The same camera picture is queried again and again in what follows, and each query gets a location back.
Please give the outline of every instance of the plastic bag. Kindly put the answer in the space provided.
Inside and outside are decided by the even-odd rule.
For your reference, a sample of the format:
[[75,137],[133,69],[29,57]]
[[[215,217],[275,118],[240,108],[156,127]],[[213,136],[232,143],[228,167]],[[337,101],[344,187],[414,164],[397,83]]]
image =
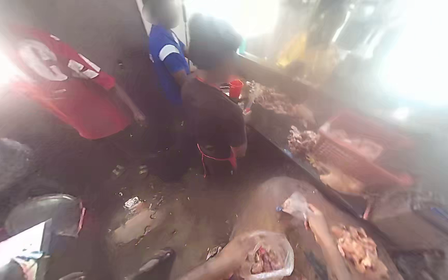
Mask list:
[[250,236],[257,238],[257,245],[254,250],[249,253],[249,255],[255,255],[255,252],[261,246],[268,247],[271,250],[274,250],[274,252],[284,260],[283,268],[260,274],[251,274],[251,262],[246,261],[246,263],[241,267],[241,277],[246,280],[282,279],[285,276],[289,276],[293,272],[293,266],[295,263],[293,248],[284,234],[268,231],[256,231],[250,233]]
[[297,191],[285,200],[282,207],[283,212],[289,213],[302,221],[307,220],[307,214],[311,211],[305,196]]

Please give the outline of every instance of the red apron strap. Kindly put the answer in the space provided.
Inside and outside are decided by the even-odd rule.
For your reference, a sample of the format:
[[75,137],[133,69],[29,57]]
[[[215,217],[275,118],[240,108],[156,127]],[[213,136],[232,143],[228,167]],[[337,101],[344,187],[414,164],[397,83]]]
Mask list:
[[238,169],[238,162],[236,161],[236,156],[234,156],[234,151],[233,149],[231,149],[231,156],[229,158],[215,158],[215,157],[211,157],[206,155],[205,153],[202,152],[202,149],[200,148],[200,144],[196,144],[198,146],[198,150],[200,151],[200,153],[202,154],[202,165],[203,165],[203,178],[207,177],[207,169],[205,168],[205,162],[204,162],[204,158],[208,157],[214,160],[219,160],[221,162],[223,161],[228,161],[231,163],[231,166],[233,167],[233,170],[236,171]]

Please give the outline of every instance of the red plastic crate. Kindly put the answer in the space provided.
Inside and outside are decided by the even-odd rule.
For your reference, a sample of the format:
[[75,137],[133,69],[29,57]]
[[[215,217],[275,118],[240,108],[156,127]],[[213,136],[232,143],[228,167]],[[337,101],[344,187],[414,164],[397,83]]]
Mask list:
[[388,150],[402,150],[411,146],[411,141],[398,130],[354,113],[343,112],[319,128],[320,139],[312,154],[316,160],[339,168],[367,186],[410,186],[413,184],[413,179],[408,174],[392,174],[380,167],[377,159],[370,160],[360,155],[349,143],[332,137],[327,130],[328,127],[329,130],[342,129],[349,135],[358,135],[382,145],[383,151],[379,157]]

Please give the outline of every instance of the bag of meat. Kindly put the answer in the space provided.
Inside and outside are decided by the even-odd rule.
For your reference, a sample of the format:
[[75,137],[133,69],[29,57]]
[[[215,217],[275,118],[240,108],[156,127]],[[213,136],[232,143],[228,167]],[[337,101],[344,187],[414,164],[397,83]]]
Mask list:
[[284,234],[256,231],[250,233],[257,245],[248,253],[239,276],[246,280],[283,279],[293,272],[293,248]]

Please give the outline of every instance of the meat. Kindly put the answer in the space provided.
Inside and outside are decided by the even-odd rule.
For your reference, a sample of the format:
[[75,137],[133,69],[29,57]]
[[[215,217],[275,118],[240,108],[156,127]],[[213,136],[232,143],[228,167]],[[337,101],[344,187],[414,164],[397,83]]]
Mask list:
[[316,132],[310,130],[299,131],[292,125],[288,136],[288,146],[292,153],[307,157],[318,140],[319,134]]
[[316,123],[314,114],[305,105],[294,105],[288,96],[277,93],[274,89],[265,88],[255,101],[266,110],[295,118],[306,128],[309,127],[309,124]]
[[283,268],[283,263],[278,254],[272,249],[265,249],[263,246],[259,247],[252,258],[253,264],[250,271],[252,274],[260,274]]
[[364,229],[340,225],[333,226],[331,231],[338,239],[340,253],[358,272],[371,274],[377,279],[388,278],[388,269],[378,258],[376,243]]

